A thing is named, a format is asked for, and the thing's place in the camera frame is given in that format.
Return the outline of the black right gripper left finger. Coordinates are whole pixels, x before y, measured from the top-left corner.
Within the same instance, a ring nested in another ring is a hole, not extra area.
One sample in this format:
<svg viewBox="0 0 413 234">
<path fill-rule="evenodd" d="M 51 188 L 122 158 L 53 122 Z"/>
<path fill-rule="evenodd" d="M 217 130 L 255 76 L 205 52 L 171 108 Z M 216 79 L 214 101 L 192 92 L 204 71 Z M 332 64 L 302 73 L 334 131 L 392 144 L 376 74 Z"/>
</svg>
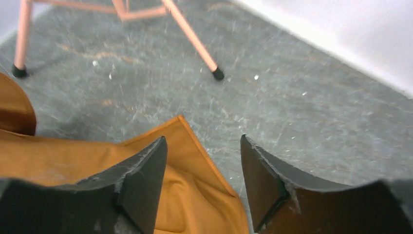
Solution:
<svg viewBox="0 0 413 234">
<path fill-rule="evenodd" d="M 151 234 L 167 163 L 164 136 L 75 184 L 0 181 L 3 234 Z"/>
</svg>

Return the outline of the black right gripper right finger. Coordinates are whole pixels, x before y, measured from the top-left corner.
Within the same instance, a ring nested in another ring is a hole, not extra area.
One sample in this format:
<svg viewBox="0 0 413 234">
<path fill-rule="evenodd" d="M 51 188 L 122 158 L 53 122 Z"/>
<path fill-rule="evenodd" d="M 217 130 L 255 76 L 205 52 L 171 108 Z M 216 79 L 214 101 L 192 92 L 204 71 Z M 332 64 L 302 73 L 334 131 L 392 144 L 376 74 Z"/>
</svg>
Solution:
<svg viewBox="0 0 413 234">
<path fill-rule="evenodd" d="M 252 225 L 259 234 L 410 234 L 413 181 L 349 186 L 296 168 L 246 135 L 241 159 Z"/>
</svg>

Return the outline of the orange cloth napkin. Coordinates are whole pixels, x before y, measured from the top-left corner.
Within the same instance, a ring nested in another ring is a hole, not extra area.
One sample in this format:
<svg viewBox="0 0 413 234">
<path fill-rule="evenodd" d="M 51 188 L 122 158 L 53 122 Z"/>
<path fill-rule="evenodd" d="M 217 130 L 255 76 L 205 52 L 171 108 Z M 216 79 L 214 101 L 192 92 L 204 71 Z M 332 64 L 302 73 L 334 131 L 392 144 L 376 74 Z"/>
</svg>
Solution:
<svg viewBox="0 0 413 234">
<path fill-rule="evenodd" d="M 0 175 L 46 186 L 75 183 L 133 156 L 158 137 L 168 144 L 157 234 L 247 234 L 239 196 L 219 172 L 182 116 L 120 143 L 35 135 L 36 116 L 25 92 L 0 76 Z"/>
</svg>

